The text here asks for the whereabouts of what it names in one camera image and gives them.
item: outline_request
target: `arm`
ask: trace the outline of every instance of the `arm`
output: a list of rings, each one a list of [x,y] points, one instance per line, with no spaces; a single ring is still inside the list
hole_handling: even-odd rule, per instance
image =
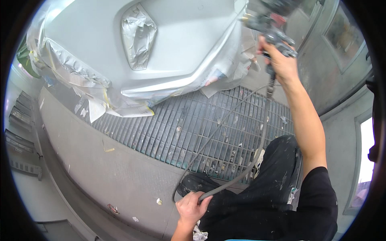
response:
[[[197,221],[205,214],[209,202],[213,198],[213,196],[207,197],[201,204],[198,204],[198,198],[202,194],[204,192],[190,192],[176,202],[180,218],[171,241],[193,241],[193,228]]]
[[[316,167],[327,168],[323,126],[299,80],[296,59],[285,57],[261,36],[257,53],[261,54],[263,49],[269,53],[276,78],[287,96],[296,140],[303,154],[303,178],[305,178]]]

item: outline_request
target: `hand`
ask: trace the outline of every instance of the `hand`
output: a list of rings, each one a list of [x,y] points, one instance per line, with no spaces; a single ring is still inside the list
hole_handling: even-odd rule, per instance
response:
[[[271,57],[271,60],[265,58],[265,63],[272,64],[276,78],[282,86],[299,79],[296,58],[284,56],[273,44],[267,43],[265,37],[259,36],[256,53],[262,54],[263,50],[267,51]]]
[[[194,228],[197,221],[204,216],[207,211],[210,200],[213,196],[205,198],[201,204],[198,204],[198,198],[204,192],[189,192],[185,197],[176,202],[180,218],[179,222],[189,228]]]

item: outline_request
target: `black shirt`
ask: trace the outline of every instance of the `black shirt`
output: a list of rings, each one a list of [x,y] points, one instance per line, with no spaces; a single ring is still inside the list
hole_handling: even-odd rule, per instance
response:
[[[296,211],[240,211],[213,224],[207,241],[331,240],[337,231],[338,203],[325,167],[310,171]]]

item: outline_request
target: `spray gun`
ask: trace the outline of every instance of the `spray gun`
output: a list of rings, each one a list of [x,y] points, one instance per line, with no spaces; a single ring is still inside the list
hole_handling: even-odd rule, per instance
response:
[[[243,22],[247,28],[261,32],[266,41],[273,44],[284,56],[296,58],[298,53],[290,47],[295,45],[294,40],[284,34],[280,29],[280,24],[275,19],[282,18],[281,16],[288,16],[302,1],[303,0],[260,0],[259,3],[261,3],[262,6],[259,10],[261,13],[258,13],[257,16],[246,13],[240,18],[240,21]],[[270,58],[267,52],[263,52],[263,56]],[[271,64],[266,66],[266,72],[271,76],[267,88],[267,98],[271,99],[274,91],[276,73]]]

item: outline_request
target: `forearm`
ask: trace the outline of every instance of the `forearm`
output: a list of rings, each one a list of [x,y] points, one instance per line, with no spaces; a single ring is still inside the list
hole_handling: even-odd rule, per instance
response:
[[[326,167],[325,135],[320,118],[298,77],[283,89],[291,109],[296,140],[303,154],[303,177],[315,167]]]
[[[179,220],[171,241],[193,241],[193,228],[194,225],[186,225]]]

